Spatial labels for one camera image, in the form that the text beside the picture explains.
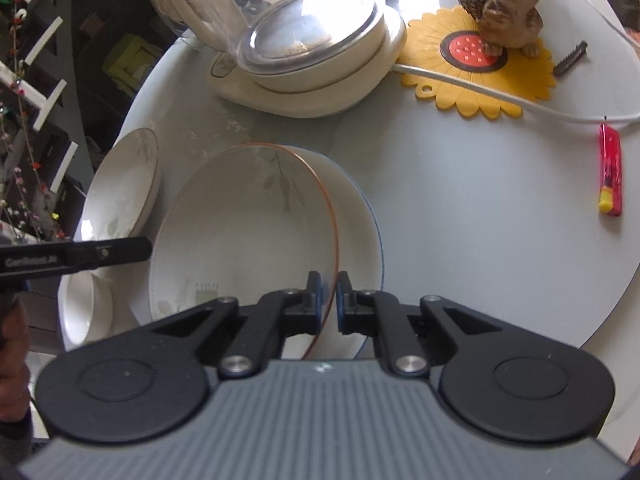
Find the person's left hand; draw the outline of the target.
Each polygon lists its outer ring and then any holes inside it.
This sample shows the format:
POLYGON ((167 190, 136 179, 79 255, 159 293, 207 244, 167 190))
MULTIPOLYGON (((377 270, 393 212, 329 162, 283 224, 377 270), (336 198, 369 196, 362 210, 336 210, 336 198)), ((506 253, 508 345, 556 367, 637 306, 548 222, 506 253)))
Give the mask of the person's left hand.
POLYGON ((18 300, 1 323, 1 421, 19 422, 29 411, 30 348, 24 307, 18 300))

